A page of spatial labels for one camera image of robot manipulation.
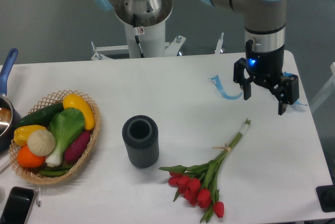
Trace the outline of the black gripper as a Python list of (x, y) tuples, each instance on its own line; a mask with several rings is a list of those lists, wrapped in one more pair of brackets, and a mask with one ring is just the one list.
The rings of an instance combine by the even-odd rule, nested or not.
[[(286, 112), (288, 105), (299, 99), (299, 78), (295, 74), (284, 75), (284, 47), (270, 52), (255, 52), (253, 40), (245, 45), (245, 58), (240, 58), (233, 66), (233, 81), (240, 85), (243, 99), (251, 97), (251, 82), (267, 88), (278, 100), (278, 114)], [(246, 78), (244, 71), (250, 75)]]

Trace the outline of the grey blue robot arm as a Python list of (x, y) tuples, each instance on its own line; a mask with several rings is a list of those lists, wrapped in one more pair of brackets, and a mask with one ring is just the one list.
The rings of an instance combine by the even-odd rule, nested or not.
[[(268, 89), (278, 100), (278, 114), (299, 98), (298, 77), (285, 77), (286, 0), (201, 0), (244, 15), (245, 57), (233, 67), (233, 81), (244, 99), (251, 84)], [(172, 12), (171, 0), (94, 0), (103, 10), (113, 9), (126, 31), (129, 56), (165, 56), (165, 22)]]

